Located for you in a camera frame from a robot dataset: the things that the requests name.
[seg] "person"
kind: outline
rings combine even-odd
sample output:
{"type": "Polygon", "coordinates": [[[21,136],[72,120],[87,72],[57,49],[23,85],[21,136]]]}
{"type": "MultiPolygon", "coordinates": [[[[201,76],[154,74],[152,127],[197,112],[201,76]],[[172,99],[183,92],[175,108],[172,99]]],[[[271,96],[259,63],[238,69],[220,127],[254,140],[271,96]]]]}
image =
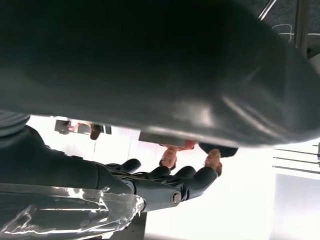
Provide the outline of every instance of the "person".
{"type": "Polygon", "coordinates": [[[162,157],[158,162],[159,166],[165,166],[171,171],[176,168],[176,163],[177,161],[177,153],[180,151],[186,150],[192,150],[195,148],[195,145],[197,144],[196,141],[192,140],[186,140],[183,147],[179,146],[171,146],[171,145],[162,145],[167,147],[167,149],[163,153],[162,157]]]}
{"type": "Polygon", "coordinates": [[[223,172],[223,164],[220,162],[220,159],[232,157],[238,151],[238,148],[235,147],[212,145],[202,142],[200,142],[198,146],[208,154],[204,164],[205,167],[215,170],[218,177],[221,176],[223,172]]]}
{"type": "MultiPolygon", "coordinates": [[[[186,140],[185,147],[165,145],[165,147],[167,147],[167,149],[163,153],[158,164],[159,166],[168,167],[171,171],[174,170],[177,161],[177,152],[192,150],[195,148],[195,144],[197,144],[195,141],[186,140]]],[[[198,146],[208,154],[204,163],[205,167],[215,170],[218,177],[221,176],[223,172],[223,164],[220,162],[220,159],[232,157],[238,151],[238,148],[235,147],[213,145],[202,142],[199,142],[198,146]]]]}
{"type": "Polygon", "coordinates": [[[70,132],[73,133],[90,133],[90,139],[97,140],[103,131],[103,127],[98,124],[94,124],[89,121],[82,121],[78,122],[75,126],[71,126],[68,128],[70,132]]]}

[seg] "metal bolt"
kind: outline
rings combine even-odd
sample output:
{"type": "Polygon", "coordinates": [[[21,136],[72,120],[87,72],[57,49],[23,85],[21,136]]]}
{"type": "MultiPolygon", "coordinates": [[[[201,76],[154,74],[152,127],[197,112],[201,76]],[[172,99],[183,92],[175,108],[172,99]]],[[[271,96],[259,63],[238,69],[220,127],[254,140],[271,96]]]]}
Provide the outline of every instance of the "metal bolt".
{"type": "Polygon", "coordinates": [[[181,193],[180,191],[174,192],[172,195],[171,202],[174,207],[180,204],[181,202],[181,193]]]}

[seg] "metal rod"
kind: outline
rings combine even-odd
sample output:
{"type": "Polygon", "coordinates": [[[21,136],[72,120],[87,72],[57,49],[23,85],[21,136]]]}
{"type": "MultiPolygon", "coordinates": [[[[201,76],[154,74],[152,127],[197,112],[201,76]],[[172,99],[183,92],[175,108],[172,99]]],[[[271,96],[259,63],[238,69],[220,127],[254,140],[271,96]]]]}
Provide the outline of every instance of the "metal rod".
{"type": "Polygon", "coordinates": [[[296,159],[290,159],[290,158],[284,158],[284,157],[277,157],[274,156],[274,159],[280,159],[280,160],[287,160],[287,161],[293,161],[293,162],[299,162],[299,163],[305,163],[305,164],[319,164],[316,161],[303,161],[303,160],[296,160],[296,159]]]}
{"type": "Polygon", "coordinates": [[[307,56],[309,0],[297,0],[294,25],[294,46],[302,55],[307,56]]]}
{"type": "Polygon", "coordinates": [[[277,0],[269,0],[266,6],[260,13],[259,20],[263,20],[277,0]]]}
{"type": "Polygon", "coordinates": [[[305,151],[294,151],[294,150],[288,150],[288,149],[278,149],[278,148],[275,148],[275,150],[285,151],[285,152],[291,152],[291,153],[298,153],[298,154],[317,155],[316,153],[305,152],[305,151]]]}
{"type": "Polygon", "coordinates": [[[287,169],[287,170],[298,171],[298,172],[303,172],[303,173],[320,174],[320,171],[311,171],[311,170],[304,170],[304,169],[292,168],[292,167],[286,167],[286,166],[272,166],[272,167],[275,169],[287,169]]]}

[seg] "clear plastic wrap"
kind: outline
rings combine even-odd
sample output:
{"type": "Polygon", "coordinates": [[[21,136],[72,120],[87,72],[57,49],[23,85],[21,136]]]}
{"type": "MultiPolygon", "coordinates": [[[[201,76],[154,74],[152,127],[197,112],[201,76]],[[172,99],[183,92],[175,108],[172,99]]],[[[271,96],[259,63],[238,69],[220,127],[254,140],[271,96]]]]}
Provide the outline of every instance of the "clear plastic wrap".
{"type": "Polygon", "coordinates": [[[0,239],[89,239],[122,230],[144,205],[108,191],[0,183],[0,239]]]}

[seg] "robotic hand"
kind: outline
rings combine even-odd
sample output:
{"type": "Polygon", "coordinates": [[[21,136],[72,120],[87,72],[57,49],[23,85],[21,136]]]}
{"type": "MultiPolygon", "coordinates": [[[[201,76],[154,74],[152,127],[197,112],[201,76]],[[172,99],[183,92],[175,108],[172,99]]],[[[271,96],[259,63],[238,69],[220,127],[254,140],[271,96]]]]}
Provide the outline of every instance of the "robotic hand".
{"type": "Polygon", "coordinates": [[[143,212],[175,207],[201,196],[217,178],[208,167],[195,172],[186,166],[175,175],[159,166],[151,172],[134,173],[141,166],[137,159],[124,164],[106,164],[67,156],[47,147],[35,129],[0,138],[0,183],[103,189],[110,193],[134,194],[144,200],[143,212]]]}

